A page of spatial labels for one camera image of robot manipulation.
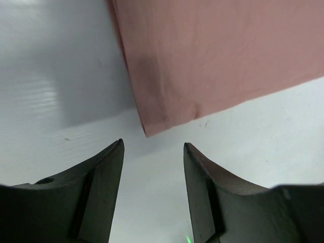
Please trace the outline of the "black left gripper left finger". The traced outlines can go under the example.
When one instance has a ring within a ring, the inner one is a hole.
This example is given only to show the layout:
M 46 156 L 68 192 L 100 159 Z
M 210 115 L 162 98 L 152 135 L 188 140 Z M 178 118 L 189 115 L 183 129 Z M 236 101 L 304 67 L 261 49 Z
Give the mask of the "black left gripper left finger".
M 1 242 L 108 242 L 124 152 L 120 139 L 34 184 L 1 186 Z

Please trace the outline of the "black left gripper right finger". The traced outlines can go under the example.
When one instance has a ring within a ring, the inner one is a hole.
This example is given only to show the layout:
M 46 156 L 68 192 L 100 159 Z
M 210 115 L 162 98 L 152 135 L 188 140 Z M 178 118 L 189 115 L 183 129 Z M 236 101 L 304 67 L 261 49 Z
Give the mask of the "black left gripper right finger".
M 184 144 L 195 242 L 323 242 L 323 185 L 265 188 Z

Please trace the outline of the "pink printed t-shirt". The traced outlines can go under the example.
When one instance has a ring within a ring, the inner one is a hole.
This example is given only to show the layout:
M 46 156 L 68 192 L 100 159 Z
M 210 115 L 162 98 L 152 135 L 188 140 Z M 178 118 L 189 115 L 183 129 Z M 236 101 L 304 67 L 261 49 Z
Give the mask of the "pink printed t-shirt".
M 109 1 L 147 137 L 323 76 L 323 1 Z

